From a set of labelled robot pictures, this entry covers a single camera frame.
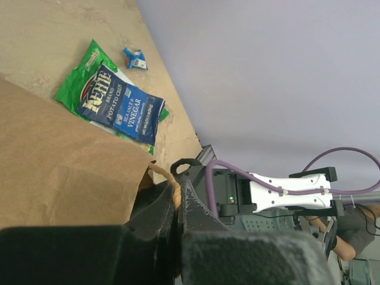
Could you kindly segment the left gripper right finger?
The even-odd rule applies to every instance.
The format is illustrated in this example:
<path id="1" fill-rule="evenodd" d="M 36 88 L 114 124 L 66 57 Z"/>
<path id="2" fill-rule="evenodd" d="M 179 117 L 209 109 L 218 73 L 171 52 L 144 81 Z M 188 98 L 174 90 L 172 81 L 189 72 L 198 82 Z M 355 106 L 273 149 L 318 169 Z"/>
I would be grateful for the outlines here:
<path id="1" fill-rule="evenodd" d="M 181 182 L 183 284 L 334 284 L 320 243 L 303 232 L 230 230 Z"/>

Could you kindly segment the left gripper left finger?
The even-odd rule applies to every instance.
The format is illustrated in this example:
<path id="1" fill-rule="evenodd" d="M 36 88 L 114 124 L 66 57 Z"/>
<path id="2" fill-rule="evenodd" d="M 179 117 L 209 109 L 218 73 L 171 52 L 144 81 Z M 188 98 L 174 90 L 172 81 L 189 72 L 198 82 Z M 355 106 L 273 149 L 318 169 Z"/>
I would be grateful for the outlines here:
<path id="1" fill-rule="evenodd" d="M 2 284 L 173 284 L 176 214 L 168 183 L 125 224 L 1 230 Z"/>

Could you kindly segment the brown paper bag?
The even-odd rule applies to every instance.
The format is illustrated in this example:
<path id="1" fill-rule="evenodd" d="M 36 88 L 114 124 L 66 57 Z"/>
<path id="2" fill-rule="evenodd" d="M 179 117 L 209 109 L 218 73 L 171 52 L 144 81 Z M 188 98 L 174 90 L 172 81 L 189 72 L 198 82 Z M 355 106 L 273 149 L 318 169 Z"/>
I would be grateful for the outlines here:
<path id="1" fill-rule="evenodd" d="M 141 148 L 1 80 L 1 227 L 124 224 L 150 172 Z"/>

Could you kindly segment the blue Kettle chips bag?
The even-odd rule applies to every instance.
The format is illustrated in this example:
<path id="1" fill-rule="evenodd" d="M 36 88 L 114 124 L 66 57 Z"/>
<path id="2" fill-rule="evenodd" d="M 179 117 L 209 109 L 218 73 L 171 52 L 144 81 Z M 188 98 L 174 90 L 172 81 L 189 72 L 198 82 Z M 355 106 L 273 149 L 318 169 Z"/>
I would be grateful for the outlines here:
<path id="1" fill-rule="evenodd" d="M 164 106 L 164 99 L 127 83 L 100 64 L 77 112 L 140 143 L 154 145 Z"/>

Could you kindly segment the green white snack packet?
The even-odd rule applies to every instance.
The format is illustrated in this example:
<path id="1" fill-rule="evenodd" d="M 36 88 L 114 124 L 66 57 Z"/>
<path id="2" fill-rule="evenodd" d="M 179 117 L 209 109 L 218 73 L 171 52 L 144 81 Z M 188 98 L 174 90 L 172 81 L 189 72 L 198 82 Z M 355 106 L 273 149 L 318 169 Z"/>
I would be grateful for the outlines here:
<path id="1" fill-rule="evenodd" d="M 116 135 L 117 137 L 123 140 L 137 143 L 139 147 L 142 147 L 144 150 L 148 151 L 149 153 L 153 153 L 154 145 L 138 142 L 115 129 L 106 127 L 95 121 L 91 121 L 77 112 L 77 108 L 79 104 L 81 103 L 82 99 L 87 95 L 90 89 L 90 85 L 92 84 L 94 80 L 95 73 L 97 69 L 99 68 L 100 64 L 105 64 L 113 72 L 115 72 L 117 75 L 122 77 L 122 79 L 124 79 L 127 83 L 132 84 L 133 86 L 136 86 L 135 84 L 132 83 L 132 81 L 129 78 L 126 77 L 126 75 L 108 57 L 108 55 L 99 46 L 99 44 L 95 40 L 92 40 L 85 55 L 82 58 L 81 63 L 79 64 L 79 66 L 75 67 L 71 71 L 71 73 L 67 76 L 64 83 L 62 84 L 59 91 L 57 92 L 55 99 L 61 102 L 68 110 L 70 110 L 73 114 L 77 115 L 78 117 L 90 122 L 91 124 L 107 132 L 110 132 L 111 134 Z M 161 112 L 161 115 L 159 118 L 159 122 L 161 122 L 166 117 L 168 117 L 168 115 L 169 113 L 164 106 L 164 109 Z"/>

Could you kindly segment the blue snack packet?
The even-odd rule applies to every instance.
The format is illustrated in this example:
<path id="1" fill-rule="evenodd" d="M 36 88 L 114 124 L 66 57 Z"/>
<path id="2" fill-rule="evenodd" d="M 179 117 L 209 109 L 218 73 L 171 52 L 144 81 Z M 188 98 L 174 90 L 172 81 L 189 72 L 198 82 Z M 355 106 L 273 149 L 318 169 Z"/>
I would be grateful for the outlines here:
<path id="1" fill-rule="evenodd" d="M 138 68 L 142 70 L 148 70 L 145 55 L 142 50 L 132 50 L 130 48 L 124 48 L 123 52 L 126 54 L 126 68 Z"/>

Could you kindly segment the perforated grey crate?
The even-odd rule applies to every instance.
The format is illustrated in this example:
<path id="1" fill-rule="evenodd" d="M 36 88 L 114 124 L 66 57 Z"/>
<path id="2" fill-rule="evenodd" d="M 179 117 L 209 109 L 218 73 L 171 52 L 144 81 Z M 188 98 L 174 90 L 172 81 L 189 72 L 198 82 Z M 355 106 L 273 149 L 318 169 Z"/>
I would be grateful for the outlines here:
<path id="1" fill-rule="evenodd" d="M 289 232 L 295 229 L 291 216 L 242 216 L 243 227 L 247 232 Z"/>

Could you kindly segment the person in grey shirt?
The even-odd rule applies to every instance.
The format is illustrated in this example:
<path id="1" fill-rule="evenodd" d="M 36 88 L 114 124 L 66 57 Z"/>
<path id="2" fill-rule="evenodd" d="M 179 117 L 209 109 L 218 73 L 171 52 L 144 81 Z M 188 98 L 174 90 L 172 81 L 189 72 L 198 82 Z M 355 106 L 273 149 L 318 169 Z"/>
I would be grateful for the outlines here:
<path id="1" fill-rule="evenodd" d="M 377 236 L 378 218 L 378 204 L 346 206 L 344 215 L 337 217 L 337 237 L 333 252 L 344 261 L 360 255 Z"/>

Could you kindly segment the aluminium frame rail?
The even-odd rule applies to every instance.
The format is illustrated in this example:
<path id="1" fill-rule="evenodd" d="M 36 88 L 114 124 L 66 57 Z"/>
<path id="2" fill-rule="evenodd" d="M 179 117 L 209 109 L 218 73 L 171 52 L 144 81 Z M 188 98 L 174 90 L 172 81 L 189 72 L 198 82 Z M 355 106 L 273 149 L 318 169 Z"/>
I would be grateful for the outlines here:
<path id="1" fill-rule="evenodd" d="M 213 146 L 211 144 L 203 146 L 196 159 L 204 166 L 206 166 L 210 161 L 216 160 L 217 157 Z"/>

